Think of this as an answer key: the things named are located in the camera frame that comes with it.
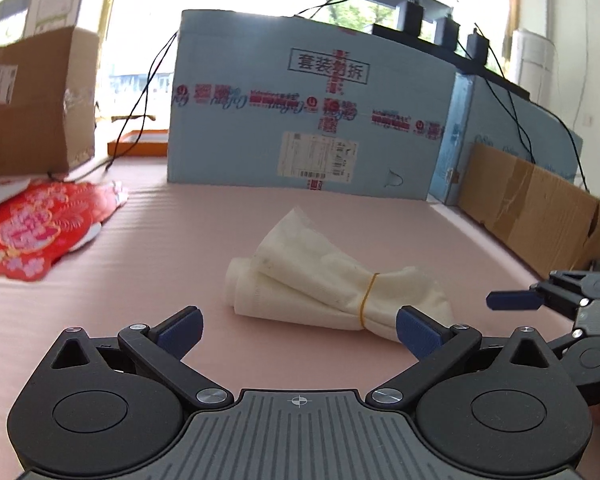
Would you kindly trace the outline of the white fabric shopping bag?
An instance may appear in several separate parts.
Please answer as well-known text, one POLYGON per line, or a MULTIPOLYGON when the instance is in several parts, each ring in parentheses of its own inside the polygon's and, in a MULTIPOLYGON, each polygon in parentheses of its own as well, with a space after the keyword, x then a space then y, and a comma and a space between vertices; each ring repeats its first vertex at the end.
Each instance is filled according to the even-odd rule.
POLYGON ((448 297, 414 266, 377 273, 336 247, 299 208, 289 211, 249 258, 228 265, 224 300, 250 318, 367 330, 396 341, 396 315, 411 306, 449 327, 448 297))

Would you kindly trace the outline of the open brown cardboard box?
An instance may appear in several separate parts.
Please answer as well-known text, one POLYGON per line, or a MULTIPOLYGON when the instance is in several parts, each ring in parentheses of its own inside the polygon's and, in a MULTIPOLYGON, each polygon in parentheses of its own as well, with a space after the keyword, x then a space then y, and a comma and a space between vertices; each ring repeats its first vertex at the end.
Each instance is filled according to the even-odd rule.
POLYGON ((600 200, 496 148, 472 148, 458 206, 543 278, 600 260, 600 200))

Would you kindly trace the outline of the red paper decoration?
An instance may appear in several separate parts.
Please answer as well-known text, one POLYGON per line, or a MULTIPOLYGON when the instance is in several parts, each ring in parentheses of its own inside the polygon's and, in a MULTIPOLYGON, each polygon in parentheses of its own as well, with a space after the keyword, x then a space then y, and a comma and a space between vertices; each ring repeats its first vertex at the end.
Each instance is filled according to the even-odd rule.
POLYGON ((0 203, 0 276, 42 280, 62 257, 91 243, 128 197, 118 182, 23 182, 0 203))

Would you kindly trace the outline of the orange flat box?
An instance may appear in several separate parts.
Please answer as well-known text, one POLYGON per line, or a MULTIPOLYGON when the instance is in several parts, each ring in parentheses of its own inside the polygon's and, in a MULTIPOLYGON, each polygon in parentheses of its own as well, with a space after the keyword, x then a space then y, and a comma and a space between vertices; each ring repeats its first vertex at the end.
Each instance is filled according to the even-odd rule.
POLYGON ((133 157, 166 157, 168 154, 169 130, 132 130, 123 133, 120 140, 107 144, 107 155, 112 157, 127 154, 133 157))

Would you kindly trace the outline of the white air conditioner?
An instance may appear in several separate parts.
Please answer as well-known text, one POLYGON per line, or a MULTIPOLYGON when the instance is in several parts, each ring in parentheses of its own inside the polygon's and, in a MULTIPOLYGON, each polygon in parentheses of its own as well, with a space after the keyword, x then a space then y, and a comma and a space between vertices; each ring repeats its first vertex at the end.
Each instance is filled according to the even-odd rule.
POLYGON ((509 59, 510 80, 529 92, 530 100, 550 107, 555 46, 544 36, 527 29, 516 29, 509 59))

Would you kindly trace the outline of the black shelf bar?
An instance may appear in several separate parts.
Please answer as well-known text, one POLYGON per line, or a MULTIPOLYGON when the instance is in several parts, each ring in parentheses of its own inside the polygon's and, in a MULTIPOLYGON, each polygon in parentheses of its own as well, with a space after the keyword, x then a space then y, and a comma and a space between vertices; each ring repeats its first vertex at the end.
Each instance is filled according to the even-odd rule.
POLYGON ((480 76, 483 79, 490 81, 491 84, 496 84, 509 91, 511 94, 519 96, 521 99, 526 101, 530 100, 530 93, 527 90, 513 84, 503 76, 492 72, 492 70, 488 70, 486 67, 478 65, 471 58, 465 58, 464 56, 445 50, 445 48, 432 44, 431 42, 408 36, 405 32, 400 32, 400 30, 391 29, 379 24, 373 24, 372 35, 395 41, 398 44, 404 44, 404 46, 432 55, 439 60, 451 63, 464 74, 480 76))

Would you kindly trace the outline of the black power adapter right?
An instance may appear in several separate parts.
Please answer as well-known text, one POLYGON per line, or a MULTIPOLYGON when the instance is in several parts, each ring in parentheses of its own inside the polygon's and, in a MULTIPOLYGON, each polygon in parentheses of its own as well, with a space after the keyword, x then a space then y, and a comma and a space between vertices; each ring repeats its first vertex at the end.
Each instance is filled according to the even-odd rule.
POLYGON ((467 36, 466 56, 480 66, 486 66, 490 52, 490 41, 477 29, 467 36))

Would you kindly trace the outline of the black power adapter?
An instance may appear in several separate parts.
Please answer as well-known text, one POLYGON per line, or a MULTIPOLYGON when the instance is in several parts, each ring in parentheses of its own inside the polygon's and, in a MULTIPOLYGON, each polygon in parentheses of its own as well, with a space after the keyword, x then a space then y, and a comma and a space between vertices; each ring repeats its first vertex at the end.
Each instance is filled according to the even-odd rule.
POLYGON ((422 31, 423 17, 424 8, 415 1, 407 1, 404 11, 403 31, 408 36, 418 38, 422 31))
POLYGON ((466 56, 480 66, 486 66, 490 52, 490 41, 477 29, 467 36, 466 56))
POLYGON ((460 33, 460 24, 453 20, 452 16, 438 18, 436 21, 436 36, 434 42, 437 46, 454 52, 457 46, 458 34, 460 33))

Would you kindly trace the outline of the large light blue carton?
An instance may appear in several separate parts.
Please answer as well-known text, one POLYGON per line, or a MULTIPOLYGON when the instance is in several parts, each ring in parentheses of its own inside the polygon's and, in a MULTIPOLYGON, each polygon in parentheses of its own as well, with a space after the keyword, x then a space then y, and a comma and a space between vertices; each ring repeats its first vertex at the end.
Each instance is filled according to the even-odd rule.
POLYGON ((173 77, 173 183, 422 200, 452 64, 302 18, 187 10, 173 77))

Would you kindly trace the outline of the taped brown cardboard box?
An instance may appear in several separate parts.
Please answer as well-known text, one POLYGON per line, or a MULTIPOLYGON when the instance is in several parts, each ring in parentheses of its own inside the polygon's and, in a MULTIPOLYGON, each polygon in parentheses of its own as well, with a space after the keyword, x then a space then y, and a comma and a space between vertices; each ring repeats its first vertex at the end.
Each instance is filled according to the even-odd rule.
POLYGON ((65 174, 95 151, 98 36, 65 27, 0 47, 0 177, 65 174))

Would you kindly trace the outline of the black power adapter middle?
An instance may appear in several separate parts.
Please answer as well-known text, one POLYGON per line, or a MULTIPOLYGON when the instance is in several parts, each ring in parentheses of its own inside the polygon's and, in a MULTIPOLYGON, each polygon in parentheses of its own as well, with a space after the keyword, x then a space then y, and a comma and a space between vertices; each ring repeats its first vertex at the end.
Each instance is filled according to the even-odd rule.
POLYGON ((453 20, 452 16, 438 18, 436 21, 436 36, 434 42, 437 46, 454 52, 457 46, 458 34, 460 33, 460 24, 453 20))

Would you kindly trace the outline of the black power adapter left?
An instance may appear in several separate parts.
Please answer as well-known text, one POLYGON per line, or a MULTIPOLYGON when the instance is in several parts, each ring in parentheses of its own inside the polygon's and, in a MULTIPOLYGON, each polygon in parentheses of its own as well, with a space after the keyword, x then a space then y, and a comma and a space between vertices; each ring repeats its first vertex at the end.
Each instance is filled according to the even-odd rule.
POLYGON ((424 8, 415 1, 407 1, 404 11, 403 31, 408 36, 418 38, 422 31, 423 17, 424 8))

